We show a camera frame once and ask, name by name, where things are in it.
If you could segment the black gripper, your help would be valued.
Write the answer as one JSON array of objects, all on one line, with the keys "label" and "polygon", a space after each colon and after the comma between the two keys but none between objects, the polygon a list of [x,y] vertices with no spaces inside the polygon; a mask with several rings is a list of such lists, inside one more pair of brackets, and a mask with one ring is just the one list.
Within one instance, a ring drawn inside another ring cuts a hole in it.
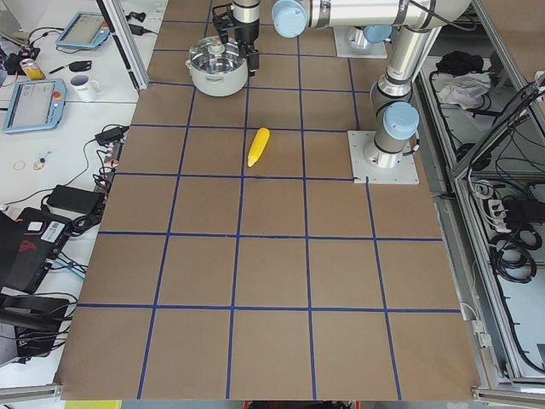
[{"label": "black gripper", "polygon": [[[212,8],[212,21],[219,39],[228,42],[229,32],[240,43],[253,43],[259,36],[260,0],[232,0]],[[260,68],[258,49],[248,50],[249,76],[254,77]]]}]

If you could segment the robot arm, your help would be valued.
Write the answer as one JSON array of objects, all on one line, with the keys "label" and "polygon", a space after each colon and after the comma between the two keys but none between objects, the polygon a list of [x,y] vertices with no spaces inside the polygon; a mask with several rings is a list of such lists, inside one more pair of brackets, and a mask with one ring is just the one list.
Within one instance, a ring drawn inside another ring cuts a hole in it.
[{"label": "robot arm", "polygon": [[385,26],[397,32],[384,71],[370,89],[377,129],[363,149],[371,166],[392,169],[419,124],[410,95],[433,34],[453,24],[468,6],[467,1],[274,1],[271,15],[277,34],[286,38],[334,27]]}]

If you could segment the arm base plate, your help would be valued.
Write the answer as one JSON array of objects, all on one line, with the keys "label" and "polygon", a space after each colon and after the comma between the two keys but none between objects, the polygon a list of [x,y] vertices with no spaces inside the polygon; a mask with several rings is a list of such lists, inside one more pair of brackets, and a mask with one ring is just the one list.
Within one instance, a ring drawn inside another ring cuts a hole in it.
[{"label": "arm base plate", "polygon": [[387,58],[385,42],[390,38],[391,26],[339,26],[334,28],[336,56],[342,58]]},{"label": "arm base plate", "polygon": [[349,130],[348,147],[353,181],[359,184],[417,185],[416,163],[406,142],[400,153],[384,153],[375,144],[375,131]]}]

